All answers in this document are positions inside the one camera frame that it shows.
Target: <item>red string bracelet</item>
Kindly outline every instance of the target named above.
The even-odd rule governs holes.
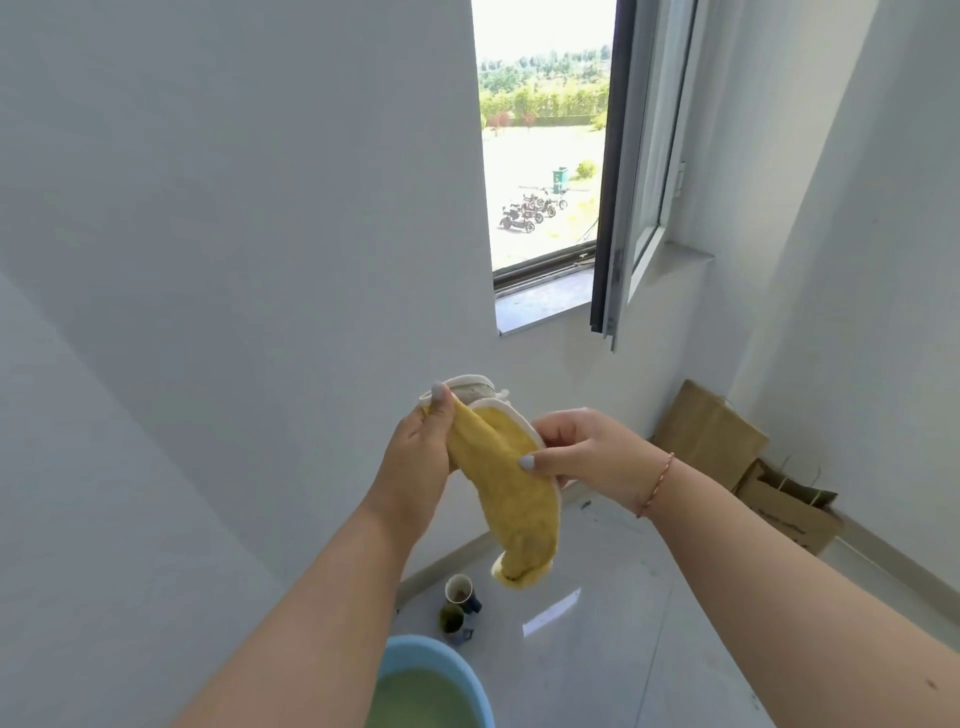
[[[643,504],[643,507],[640,508],[640,512],[636,514],[636,517],[641,519],[647,512],[647,508],[650,507],[650,504],[654,502],[654,498],[657,497],[657,491],[660,489],[660,485],[663,483],[663,480],[666,478],[667,472],[670,470],[670,465],[673,463],[673,453],[671,452],[667,455],[666,465],[663,466],[663,472],[660,473],[660,477],[657,478],[657,485],[654,486],[654,492],[650,494],[650,497],[647,498],[647,502]]]

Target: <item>shrub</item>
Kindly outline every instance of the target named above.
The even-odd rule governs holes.
[[[597,165],[592,159],[584,159],[577,165],[577,179],[589,180],[597,173]]]
[[[500,136],[500,129],[510,124],[510,114],[506,111],[495,113],[487,119],[487,123],[493,127],[493,133]]]

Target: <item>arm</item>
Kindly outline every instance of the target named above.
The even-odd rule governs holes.
[[[443,386],[429,415],[400,422],[363,502],[177,728],[363,726],[403,566],[444,489],[452,422]]]
[[[590,410],[534,423],[523,460],[638,513],[662,450]],[[781,727],[960,725],[960,655],[674,462],[646,513],[770,718]]]

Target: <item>sky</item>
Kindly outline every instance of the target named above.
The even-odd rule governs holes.
[[[613,43],[616,0],[472,0],[479,61]]]

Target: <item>finger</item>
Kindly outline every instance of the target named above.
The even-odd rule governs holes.
[[[424,412],[423,407],[418,404],[413,408],[413,411],[409,415],[397,423],[396,430],[394,431],[394,437],[410,437],[415,432],[420,430],[425,419],[426,412]]]
[[[453,393],[445,384],[437,382],[430,389],[430,411],[423,421],[422,435],[446,440],[446,433],[453,425]]]
[[[588,456],[588,444],[584,442],[530,452],[516,463],[527,473],[565,475],[567,478],[579,479],[584,477],[587,470]]]
[[[582,409],[565,409],[544,415],[531,425],[547,445],[575,445],[587,439],[583,415]]]

